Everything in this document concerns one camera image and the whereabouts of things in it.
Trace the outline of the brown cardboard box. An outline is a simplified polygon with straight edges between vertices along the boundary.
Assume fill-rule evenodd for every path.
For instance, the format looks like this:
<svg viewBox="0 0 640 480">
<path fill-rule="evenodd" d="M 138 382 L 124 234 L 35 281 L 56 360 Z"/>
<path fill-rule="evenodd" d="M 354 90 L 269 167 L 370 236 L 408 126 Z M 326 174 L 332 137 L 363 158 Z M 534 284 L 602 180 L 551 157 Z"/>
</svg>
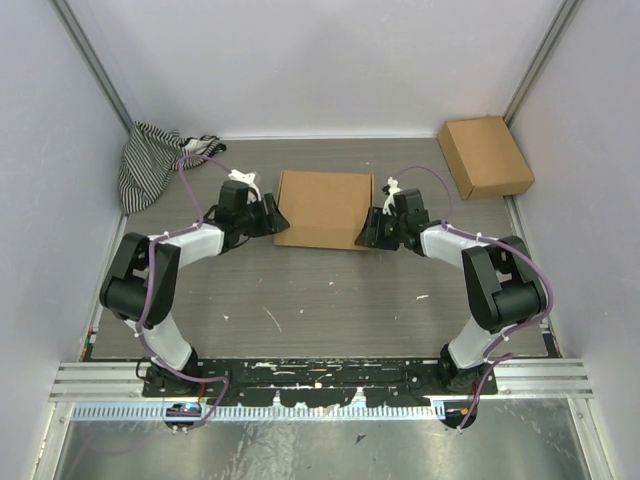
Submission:
<svg viewBox="0 0 640 480">
<path fill-rule="evenodd" d="M 283 247 L 354 250 L 374 200 L 374 177 L 361 173 L 284 170 L 278 208 L 290 227 L 273 237 Z"/>
<path fill-rule="evenodd" d="M 519 195 L 534 183 L 534 174 L 500 116 L 447 121 L 437 140 L 464 200 Z"/>
</svg>

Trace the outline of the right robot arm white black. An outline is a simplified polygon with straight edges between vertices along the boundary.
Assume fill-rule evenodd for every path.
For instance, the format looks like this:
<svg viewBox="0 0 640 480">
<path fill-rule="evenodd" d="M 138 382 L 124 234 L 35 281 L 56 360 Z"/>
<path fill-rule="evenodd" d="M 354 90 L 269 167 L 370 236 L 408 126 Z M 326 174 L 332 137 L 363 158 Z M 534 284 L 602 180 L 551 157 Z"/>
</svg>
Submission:
<svg viewBox="0 0 640 480">
<path fill-rule="evenodd" d="M 405 247 L 463 272 L 471 317 L 437 362 L 442 387 L 462 394 L 482 378 L 499 343 L 551 306 L 548 283 L 521 238 L 470 234 L 432 220 L 420 191 L 402 190 L 394 180 L 383 192 L 384 205 L 369 209 L 355 244 L 389 251 Z"/>
</svg>

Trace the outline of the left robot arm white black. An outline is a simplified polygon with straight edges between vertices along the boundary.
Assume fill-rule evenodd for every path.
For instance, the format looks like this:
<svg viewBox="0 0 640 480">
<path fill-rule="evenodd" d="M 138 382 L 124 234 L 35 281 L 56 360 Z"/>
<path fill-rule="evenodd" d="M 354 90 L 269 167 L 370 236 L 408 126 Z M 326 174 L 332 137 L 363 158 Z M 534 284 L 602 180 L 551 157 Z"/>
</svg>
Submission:
<svg viewBox="0 0 640 480">
<path fill-rule="evenodd" d="M 290 227 L 274 196 L 251 180 L 225 181 L 217 203 L 197 212 L 194 224 L 173 233 L 124 235 L 99 293 L 102 307 L 127 324 L 149 353 L 146 381 L 181 397 L 210 380 L 172 314 L 180 270 Z"/>
</svg>

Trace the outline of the folded brown cardboard box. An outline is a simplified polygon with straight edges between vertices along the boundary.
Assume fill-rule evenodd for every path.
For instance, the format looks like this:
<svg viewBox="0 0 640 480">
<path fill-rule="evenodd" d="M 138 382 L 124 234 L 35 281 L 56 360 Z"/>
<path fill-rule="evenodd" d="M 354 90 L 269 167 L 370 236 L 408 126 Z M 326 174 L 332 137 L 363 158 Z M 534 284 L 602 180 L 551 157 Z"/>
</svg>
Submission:
<svg viewBox="0 0 640 480">
<path fill-rule="evenodd" d="M 447 121 L 437 140 L 464 200 L 519 195 L 534 183 L 534 174 L 500 116 Z"/>
</svg>

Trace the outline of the striped black white cloth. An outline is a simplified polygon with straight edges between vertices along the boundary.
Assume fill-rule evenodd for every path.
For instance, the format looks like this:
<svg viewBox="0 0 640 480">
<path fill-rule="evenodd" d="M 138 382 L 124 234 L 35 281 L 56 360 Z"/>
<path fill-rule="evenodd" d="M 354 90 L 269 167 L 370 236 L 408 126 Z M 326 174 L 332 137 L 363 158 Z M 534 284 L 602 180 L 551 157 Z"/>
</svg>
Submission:
<svg viewBox="0 0 640 480">
<path fill-rule="evenodd" d="M 123 148 L 118 172 L 118 192 L 124 215 L 145 210 L 155 203 L 169 185 L 179 160 L 183 168 L 203 165 L 227 150 L 216 135 L 183 136 L 145 122 L 135 122 Z"/>
</svg>

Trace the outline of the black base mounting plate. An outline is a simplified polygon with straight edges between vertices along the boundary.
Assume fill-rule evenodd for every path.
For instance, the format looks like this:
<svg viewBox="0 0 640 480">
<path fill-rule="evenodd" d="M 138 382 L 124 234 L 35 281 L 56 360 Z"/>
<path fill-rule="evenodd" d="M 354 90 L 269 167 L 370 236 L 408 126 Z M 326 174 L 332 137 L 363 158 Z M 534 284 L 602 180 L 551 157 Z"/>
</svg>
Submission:
<svg viewBox="0 0 640 480">
<path fill-rule="evenodd" d="M 449 383 L 441 368 L 423 358 L 320 358 L 320 359 L 202 359 L 196 373 L 224 376 L 228 384 L 202 385 L 176 378 L 153 364 L 135 370 L 143 381 L 145 398 L 199 397 L 211 405 L 293 408 L 348 406 L 362 394 L 368 408 L 380 406 L 428 406 L 435 396 L 471 396 L 477 388 L 495 395 L 494 376 L 481 383 L 484 369 L 476 367 Z"/>
</svg>

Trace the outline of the aluminium rail front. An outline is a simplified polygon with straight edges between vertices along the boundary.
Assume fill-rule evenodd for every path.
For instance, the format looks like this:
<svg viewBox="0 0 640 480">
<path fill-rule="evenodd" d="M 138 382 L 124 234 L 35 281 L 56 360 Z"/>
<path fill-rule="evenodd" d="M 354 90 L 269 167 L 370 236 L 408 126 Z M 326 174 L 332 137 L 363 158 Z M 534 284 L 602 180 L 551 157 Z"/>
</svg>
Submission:
<svg viewBox="0 0 640 480">
<path fill-rule="evenodd" d="M 147 361 L 63 363 L 56 374 L 50 400 L 63 402 L 116 401 L 139 399 L 143 381 L 136 377 L 137 367 L 146 369 Z M 508 398 L 590 398 L 593 391 L 582 363 L 575 359 L 516 358 L 499 363 L 486 380 L 494 376 L 495 395 Z M 435 396 L 436 398 L 466 398 Z"/>
</svg>

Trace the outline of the left aluminium frame post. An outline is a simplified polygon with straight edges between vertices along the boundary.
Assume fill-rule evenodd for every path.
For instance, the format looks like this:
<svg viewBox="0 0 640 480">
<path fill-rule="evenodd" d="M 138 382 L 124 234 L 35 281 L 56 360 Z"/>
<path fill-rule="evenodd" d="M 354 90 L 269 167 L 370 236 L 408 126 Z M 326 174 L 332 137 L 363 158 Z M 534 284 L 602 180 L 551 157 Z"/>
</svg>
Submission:
<svg viewBox="0 0 640 480">
<path fill-rule="evenodd" d="M 71 5 L 67 0 L 51 0 L 50 4 L 119 122 L 130 132 L 134 121 Z"/>
</svg>

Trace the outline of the aluminium frame post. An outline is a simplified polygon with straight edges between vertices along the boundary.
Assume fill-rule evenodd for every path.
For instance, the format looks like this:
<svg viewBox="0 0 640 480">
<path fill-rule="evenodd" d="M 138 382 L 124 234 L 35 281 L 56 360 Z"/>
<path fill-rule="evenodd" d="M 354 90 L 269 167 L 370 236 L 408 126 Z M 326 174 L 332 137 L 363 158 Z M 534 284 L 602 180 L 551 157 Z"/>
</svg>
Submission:
<svg viewBox="0 0 640 480">
<path fill-rule="evenodd" d="M 519 111 L 535 87 L 582 4 L 582 0 L 563 0 L 561 2 L 504 112 L 503 120 L 508 128 L 513 125 Z"/>
<path fill-rule="evenodd" d="M 134 121 L 71 5 L 67 0 L 51 0 L 50 4 L 119 122 L 130 132 Z"/>
</svg>

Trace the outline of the right aluminium frame post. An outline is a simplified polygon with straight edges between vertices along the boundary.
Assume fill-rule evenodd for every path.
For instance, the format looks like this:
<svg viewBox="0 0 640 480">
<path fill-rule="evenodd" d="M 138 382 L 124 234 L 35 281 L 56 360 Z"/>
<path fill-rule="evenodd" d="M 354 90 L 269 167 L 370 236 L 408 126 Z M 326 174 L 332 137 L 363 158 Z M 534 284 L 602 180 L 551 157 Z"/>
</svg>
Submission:
<svg viewBox="0 0 640 480">
<path fill-rule="evenodd" d="M 561 2 L 504 112 L 503 120 L 508 128 L 513 125 L 519 111 L 535 87 L 582 4 L 582 0 L 563 0 Z"/>
</svg>

